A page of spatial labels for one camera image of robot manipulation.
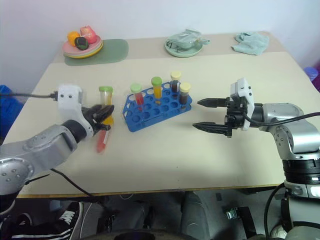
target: blue test tube rack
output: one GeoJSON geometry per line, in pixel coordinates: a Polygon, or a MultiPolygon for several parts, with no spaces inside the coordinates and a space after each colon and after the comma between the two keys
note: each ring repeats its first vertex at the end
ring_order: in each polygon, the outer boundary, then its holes
{"type": "Polygon", "coordinates": [[[138,105],[134,94],[127,96],[122,114],[130,132],[136,132],[166,119],[191,110],[192,98],[186,104],[179,103],[179,92],[172,92],[170,82],[161,85],[162,98],[156,103],[153,88],[142,90],[144,105],[138,105]]]}

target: dark liquid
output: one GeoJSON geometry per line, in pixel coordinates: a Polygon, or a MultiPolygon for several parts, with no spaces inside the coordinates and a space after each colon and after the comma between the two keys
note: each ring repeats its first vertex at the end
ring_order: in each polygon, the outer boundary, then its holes
{"type": "Polygon", "coordinates": [[[188,101],[188,95],[181,95],[179,96],[179,103],[180,104],[187,104],[188,101]]]}
{"type": "Polygon", "coordinates": [[[178,88],[178,80],[172,80],[171,81],[171,90],[173,93],[176,93],[177,92],[177,88],[178,88]]]}

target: shoe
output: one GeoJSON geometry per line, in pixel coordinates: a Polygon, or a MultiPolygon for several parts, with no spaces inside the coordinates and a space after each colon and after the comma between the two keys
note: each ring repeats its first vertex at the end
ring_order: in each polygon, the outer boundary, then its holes
{"type": "Polygon", "coordinates": [[[64,221],[69,225],[69,228],[71,229],[71,235],[69,239],[72,239],[76,227],[81,223],[83,210],[84,207],[82,202],[73,201],[64,211],[64,213],[59,217],[59,220],[64,221]]]}
{"type": "Polygon", "coordinates": [[[270,238],[279,238],[279,239],[286,239],[288,233],[284,230],[281,225],[275,226],[270,234],[270,238]]]}
{"type": "Polygon", "coordinates": [[[16,219],[16,224],[20,226],[32,226],[32,219],[28,213],[22,213],[16,219]]]}

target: test tube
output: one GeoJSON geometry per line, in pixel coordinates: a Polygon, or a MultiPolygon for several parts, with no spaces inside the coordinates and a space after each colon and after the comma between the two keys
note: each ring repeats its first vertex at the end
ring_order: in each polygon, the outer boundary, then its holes
{"type": "Polygon", "coordinates": [[[171,90],[172,90],[173,93],[177,93],[179,91],[178,84],[179,84],[180,78],[181,78],[181,72],[180,71],[172,71],[171,72],[170,85],[171,85],[171,90]]]}
{"type": "Polygon", "coordinates": [[[180,89],[179,103],[185,105],[187,104],[187,101],[188,101],[191,85],[190,83],[183,82],[180,84],[179,89],[180,89]]]}
{"type": "Polygon", "coordinates": [[[159,76],[154,76],[151,79],[151,83],[153,86],[153,94],[154,94],[155,102],[157,104],[160,104],[161,102],[159,101],[159,99],[161,99],[162,97],[162,91],[161,91],[162,79],[159,76]]]}
{"type": "MultiPolygon", "coordinates": [[[[99,92],[100,92],[101,104],[104,106],[112,105],[112,95],[113,95],[114,89],[111,86],[100,86],[99,92]]],[[[114,119],[112,116],[109,116],[102,123],[105,125],[113,125],[114,119]]],[[[96,145],[96,151],[98,153],[101,153],[106,148],[109,133],[110,133],[110,130],[109,131],[101,130],[99,132],[98,142],[96,145]]]]}
{"type": "Polygon", "coordinates": [[[135,101],[138,105],[143,105],[145,103],[144,96],[142,96],[141,90],[142,86],[139,83],[131,84],[131,92],[134,94],[135,101]]]}

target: yellow cap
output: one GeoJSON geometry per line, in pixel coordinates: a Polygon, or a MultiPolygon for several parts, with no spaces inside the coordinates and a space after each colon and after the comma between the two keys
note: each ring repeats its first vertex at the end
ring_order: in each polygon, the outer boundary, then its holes
{"type": "Polygon", "coordinates": [[[181,72],[180,71],[172,71],[171,72],[171,79],[172,80],[180,80],[181,72]]]}
{"type": "Polygon", "coordinates": [[[183,82],[180,84],[180,92],[182,93],[188,93],[191,89],[191,85],[190,83],[187,83],[187,82],[183,82]]]}

